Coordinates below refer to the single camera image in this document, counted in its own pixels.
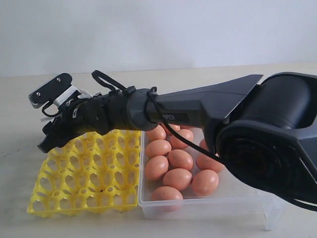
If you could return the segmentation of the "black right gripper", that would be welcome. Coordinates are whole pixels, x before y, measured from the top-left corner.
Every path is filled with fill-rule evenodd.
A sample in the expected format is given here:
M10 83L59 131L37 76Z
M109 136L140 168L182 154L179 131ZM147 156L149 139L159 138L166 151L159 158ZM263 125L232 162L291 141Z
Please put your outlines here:
M131 129L127 101L123 93L109 93L71 102L60 116L44 126L46 136L37 147L48 153L86 132L105 135L113 129Z

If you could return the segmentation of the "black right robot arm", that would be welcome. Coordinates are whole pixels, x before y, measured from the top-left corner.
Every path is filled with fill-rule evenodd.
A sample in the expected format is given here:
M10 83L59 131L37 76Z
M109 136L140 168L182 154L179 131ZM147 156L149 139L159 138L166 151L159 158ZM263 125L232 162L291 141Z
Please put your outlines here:
M251 74L219 84L158 94L125 87L95 70L108 88L91 95L62 73L29 95L34 108L57 106L39 144L44 153L95 131L149 131L162 123L202 129L207 148L192 148L222 163L241 182L298 207L317 209L317 78L282 72Z

